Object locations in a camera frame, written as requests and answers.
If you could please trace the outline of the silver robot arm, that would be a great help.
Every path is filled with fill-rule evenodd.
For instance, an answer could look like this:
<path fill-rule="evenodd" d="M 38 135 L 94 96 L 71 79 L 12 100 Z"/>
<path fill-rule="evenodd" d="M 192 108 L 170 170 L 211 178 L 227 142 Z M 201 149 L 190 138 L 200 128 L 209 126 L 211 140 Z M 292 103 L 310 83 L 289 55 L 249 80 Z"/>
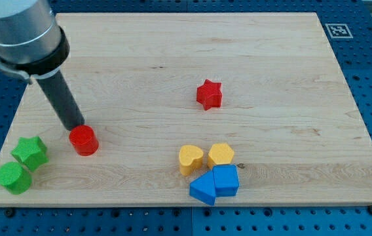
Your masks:
<path fill-rule="evenodd" d="M 84 117 L 60 71 L 70 46 L 47 0 L 0 0 L 0 71 L 35 79 L 67 130 Z"/>

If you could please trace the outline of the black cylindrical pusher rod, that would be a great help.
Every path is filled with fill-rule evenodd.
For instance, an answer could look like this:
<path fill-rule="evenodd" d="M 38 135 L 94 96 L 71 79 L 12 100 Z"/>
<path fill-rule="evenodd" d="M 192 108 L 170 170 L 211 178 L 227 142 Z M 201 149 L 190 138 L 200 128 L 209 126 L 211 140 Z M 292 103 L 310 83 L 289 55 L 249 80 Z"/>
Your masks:
<path fill-rule="evenodd" d="M 84 117 L 60 70 L 36 81 L 66 130 L 84 124 Z"/>

